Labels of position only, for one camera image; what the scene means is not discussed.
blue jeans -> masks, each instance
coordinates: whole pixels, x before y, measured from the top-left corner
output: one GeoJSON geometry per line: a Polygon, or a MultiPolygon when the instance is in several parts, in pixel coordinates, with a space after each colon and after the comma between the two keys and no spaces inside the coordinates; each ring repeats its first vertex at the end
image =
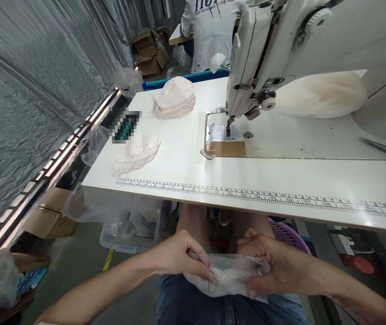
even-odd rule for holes
{"type": "Polygon", "coordinates": [[[157,319],[158,325],[307,324],[297,295],[274,294],[268,304],[241,295],[211,298],[182,274],[161,277],[157,319]]]}

white t-shirt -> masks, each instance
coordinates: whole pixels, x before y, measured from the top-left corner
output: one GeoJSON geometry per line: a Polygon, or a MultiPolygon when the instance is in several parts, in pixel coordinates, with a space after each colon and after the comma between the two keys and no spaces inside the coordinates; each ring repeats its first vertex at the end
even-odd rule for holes
{"type": "Polygon", "coordinates": [[[181,27],[189,36],[194,27],[194,56],[191,72],[209,68],[214,54],[226,56],[230,61],[232,33],[237,15],[248,8],[247,0],[186,0],[181,27]]]}

purple plastic basket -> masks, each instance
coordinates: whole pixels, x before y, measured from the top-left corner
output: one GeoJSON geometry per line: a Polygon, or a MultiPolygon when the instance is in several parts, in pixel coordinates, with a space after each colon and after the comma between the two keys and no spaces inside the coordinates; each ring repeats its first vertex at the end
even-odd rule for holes
{"type": "Polygon", "coordinates": [[[274,222],[272,219],[268,220],[270,221],[271,228],[273,228],[275,239],[284,242],[289,246],[298,248],[299,250],[306,252],[309,255],[312,255],[309,246],[307,246],[301,236],[298,235],[297,232],[290,226],[285,223],[274,222]]]}

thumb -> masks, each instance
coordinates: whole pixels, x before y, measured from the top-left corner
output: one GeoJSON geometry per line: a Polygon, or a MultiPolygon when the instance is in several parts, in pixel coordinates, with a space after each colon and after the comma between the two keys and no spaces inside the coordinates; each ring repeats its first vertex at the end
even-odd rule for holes
{"type": "Polygon", "coordinates": [[[247,280],[247,293],[251,299],[257,296],[268,296],[275,293],[274,280],[271,274],[255,275],[247,280]]]}
{"type": "Polygon", "coordinates": [[[186,256],[185,261],[185,272],[192,273],[200,276],[204,280],[208,280],[210,282],[214,282],[214,274],[211,270],[202,262],[194,260],[188,256],[186,256]]]}

yellow tape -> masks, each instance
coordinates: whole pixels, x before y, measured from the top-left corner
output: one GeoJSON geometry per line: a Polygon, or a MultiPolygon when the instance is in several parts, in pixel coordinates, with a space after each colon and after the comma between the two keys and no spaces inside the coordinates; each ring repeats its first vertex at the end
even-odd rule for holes
{"type": "Polygon", "coordinates": [[[113,248],[111,248],[109,251],[108,251],[108,255],[107,255],[107,258],[106,258],[106,262],[104,263],[104,267],[102,268],[102,271],[107,271],[108,270],[108,266],[110,265],[110,262],[112,261],[112,255],[113,255],[113,252],[115,250],[113,248]]]}

